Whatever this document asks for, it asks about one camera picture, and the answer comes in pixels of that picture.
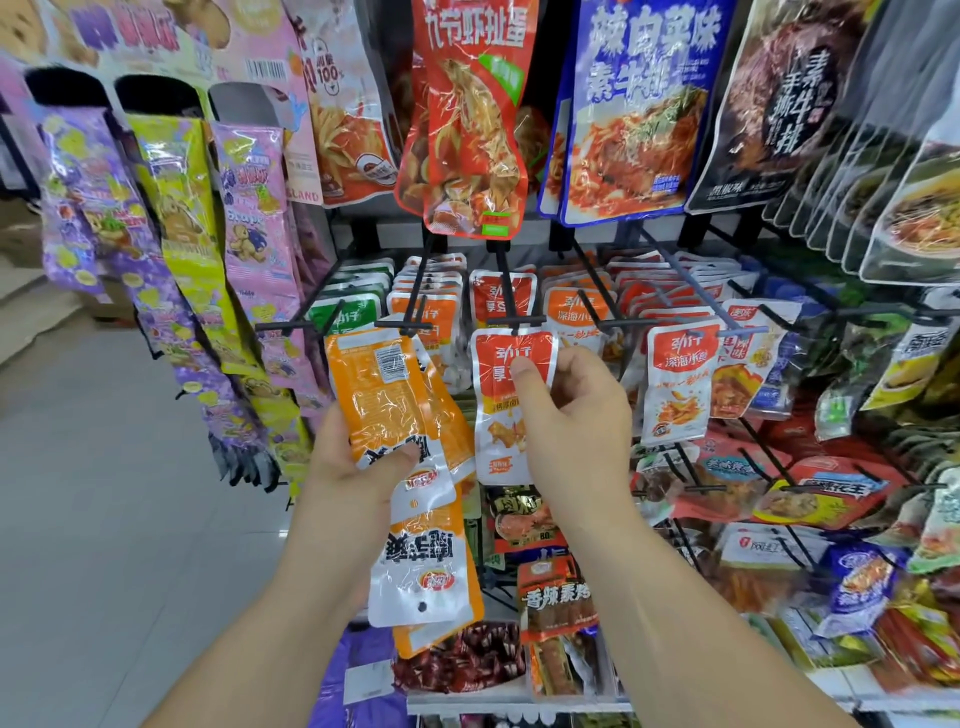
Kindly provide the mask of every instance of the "hand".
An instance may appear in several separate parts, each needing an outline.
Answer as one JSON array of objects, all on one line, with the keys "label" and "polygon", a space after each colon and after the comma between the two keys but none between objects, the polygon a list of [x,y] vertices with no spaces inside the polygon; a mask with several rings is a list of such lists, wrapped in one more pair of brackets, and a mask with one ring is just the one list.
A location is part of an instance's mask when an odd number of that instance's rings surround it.
[{"label": "hand", "polygon": [[630,405],[603,361],[583,347],[561,349],[552,396],[529,359],[514,359],[510,372],[530,473],[561,530],[603,527],[623,509],[634,511]]},{"label": "hand", "polygon": [[343,410],[330,405],[297,496],[277,578],[297,585],[299,593],[307,591],[309,598],[346,601],[349,595],[354,612],[362,607],[370,569],[390,530],[390,497],[419,460],[420,449],[404,445],[359,470]]}]

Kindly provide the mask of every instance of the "forearm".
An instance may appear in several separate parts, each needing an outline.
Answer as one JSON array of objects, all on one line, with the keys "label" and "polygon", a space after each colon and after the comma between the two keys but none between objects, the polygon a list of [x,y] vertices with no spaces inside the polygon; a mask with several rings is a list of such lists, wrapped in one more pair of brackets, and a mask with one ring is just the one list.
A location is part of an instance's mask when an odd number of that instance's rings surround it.
[{"label": "forearm", "polygon": [[776,715],[786,728],[855,726],[636,512],[568,540],[643,725],[765,728]]},{"label": "forearm", "polygon": [[275,579],[187,670],[144,728],[303,728],[353,616],[349,600]]}]

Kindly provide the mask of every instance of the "brand logo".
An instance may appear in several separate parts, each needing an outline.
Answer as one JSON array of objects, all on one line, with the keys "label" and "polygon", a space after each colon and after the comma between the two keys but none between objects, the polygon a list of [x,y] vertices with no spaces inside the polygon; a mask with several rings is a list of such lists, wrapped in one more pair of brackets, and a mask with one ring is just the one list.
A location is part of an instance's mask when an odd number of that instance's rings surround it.
[{"label": "brand logo", "polygon": [[432,570],[420,576],[420,585],[429,592],[442,592],[453,586],[453,574],[442,570]]}]

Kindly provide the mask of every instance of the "right hand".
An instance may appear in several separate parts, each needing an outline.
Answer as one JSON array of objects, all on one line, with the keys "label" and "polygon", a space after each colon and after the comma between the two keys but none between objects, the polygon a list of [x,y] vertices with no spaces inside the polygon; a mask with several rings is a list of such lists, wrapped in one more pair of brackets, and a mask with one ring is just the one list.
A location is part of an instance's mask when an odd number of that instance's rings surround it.
[{"label": "right hand", "polygon": [[529,359],[514,359],[510,372],[526,423],[530,474],[560,528],[635,512],[630,405],[603,361],[583,347],[561,349],[552,395]]}]

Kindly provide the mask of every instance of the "green sticker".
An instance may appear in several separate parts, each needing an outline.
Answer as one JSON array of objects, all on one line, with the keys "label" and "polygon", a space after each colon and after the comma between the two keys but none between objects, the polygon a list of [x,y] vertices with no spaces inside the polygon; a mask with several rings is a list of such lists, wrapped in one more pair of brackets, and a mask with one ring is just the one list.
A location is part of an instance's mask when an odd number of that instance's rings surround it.
[{"label": "green sticker", "polygon": [[502,56],[491,56],[489,53],[480,55],[480,65],[490,71],[497,79],[503,90],[507,92],[514,106],[520,103],[520,91],[523,90],[523,69],[515,63],[510,63]]}]

